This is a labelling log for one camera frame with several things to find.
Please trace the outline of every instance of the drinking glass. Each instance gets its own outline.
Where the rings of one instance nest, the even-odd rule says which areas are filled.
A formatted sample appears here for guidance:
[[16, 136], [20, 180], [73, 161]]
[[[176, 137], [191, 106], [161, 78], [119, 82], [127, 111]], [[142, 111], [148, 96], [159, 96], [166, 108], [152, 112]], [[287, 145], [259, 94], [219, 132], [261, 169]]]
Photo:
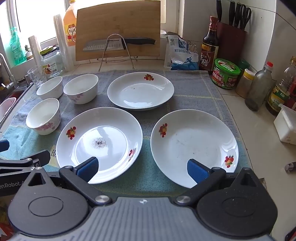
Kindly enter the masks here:
[[36, 85], [37, 88], [39, 88], [43, 83], [46, 82], [46, 77], [43, 72], [42, 65], [38, 67], [33, 67], [29, 69], [28, 75], [30, 76], [32, 82]]

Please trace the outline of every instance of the green bottle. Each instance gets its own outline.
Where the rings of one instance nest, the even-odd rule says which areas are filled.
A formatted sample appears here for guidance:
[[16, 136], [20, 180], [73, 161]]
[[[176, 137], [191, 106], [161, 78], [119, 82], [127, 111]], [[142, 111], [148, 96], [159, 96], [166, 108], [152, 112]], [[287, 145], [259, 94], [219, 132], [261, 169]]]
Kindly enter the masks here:
[[11, 39], [9, 42], [9, 45], [11, 47], [11, 50], [13, 52], [13, 58], [15, 60], [15, 65], [18, 65], [20, 63], [23, 63], [27, 60], [24, 50], [21, 47], [20, 44], [20, 38], [17, 35], [17, 28], [13, 27], [11, 30]]

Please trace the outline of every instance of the knife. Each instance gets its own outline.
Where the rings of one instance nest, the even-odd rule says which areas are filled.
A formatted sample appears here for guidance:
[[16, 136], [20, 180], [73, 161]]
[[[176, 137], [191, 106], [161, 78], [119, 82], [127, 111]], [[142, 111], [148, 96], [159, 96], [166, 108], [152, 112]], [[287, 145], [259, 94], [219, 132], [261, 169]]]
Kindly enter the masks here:
[[[124, 38], [126, 44], [155, 44], [156, 40], [151, 38]], [[104, 50], [106, 39], [92, 40], [84, 45], [83, 51], [93, 51], [93, 50]], [[120, 39], [110, 39], [108, 40], [108, 45], [106, 50], [120, 50], [126, 49], [124, 41]]]
[[233, 25], [233, 20], [234, 20], [234, 15], [235, 15], [235, 2], [230, 1], [230, 6], [229, 6], [229, 25]]
[[216, 0], [216, 8], [217, 8], [218, 21], [221, 22], [221, 18], [222, 18], [222, 3], [221, 3], [221, 0]]
[[237, 8], [235, 9], [235, 15], [234, 15], [234, 26], [235, 27], [238, 27], [239, 21], [240, 21], [240, 18], [241, 18], [241, 16], [239, 15], [241, 5], [242, 4], [238, 2], [237, 3]]

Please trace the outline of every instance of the cutting board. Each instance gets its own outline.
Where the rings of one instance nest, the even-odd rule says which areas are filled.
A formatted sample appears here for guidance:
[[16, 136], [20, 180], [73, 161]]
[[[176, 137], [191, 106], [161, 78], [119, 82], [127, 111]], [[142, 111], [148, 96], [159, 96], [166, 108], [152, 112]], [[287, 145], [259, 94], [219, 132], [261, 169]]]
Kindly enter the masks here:
[[[124, 38], [155, 39], [154, 45], [127, 44], [127, 47], [131, 56], [159, 56], [160, 1], [124, 1], [79, 9], [76, 22], [76, 61], [101, 58], [103, 51], [82, 49], [88, 41], [107, 39], [111, 34], [120, 34]], [[109, 50], [104, 55], [119, 56], [128, 56], [128, 53], [126, 50]]]

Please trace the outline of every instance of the plate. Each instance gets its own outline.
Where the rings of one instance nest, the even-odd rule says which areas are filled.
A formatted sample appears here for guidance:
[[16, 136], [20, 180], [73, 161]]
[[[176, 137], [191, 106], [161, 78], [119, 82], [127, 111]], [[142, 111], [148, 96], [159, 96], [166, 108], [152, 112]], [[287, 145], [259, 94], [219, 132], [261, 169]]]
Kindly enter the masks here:
[[135, 72], [114, 80], [107, 94], [110, 101], [119, 107], [150, 110], [167, 102], [174, 94], [174, 86], [159, 74]]
[[62, 130], [57, 162], [60, 167], [75, 167], [95, 156], [99, 170], [89, 183], [104, 183], [134, 163], [142, 143], [142, 128], [130, 113], [113, 107], [94, 108], [74, 117]]
[[192, 188], [196, 182], [187, 173], [193, 158], [208, 168], [234, 172], [238, 146], [230, 129], [215, 116], [200, 110], [176, 110], [154, 126], [151, 152], [159, 169], [173, 182]]

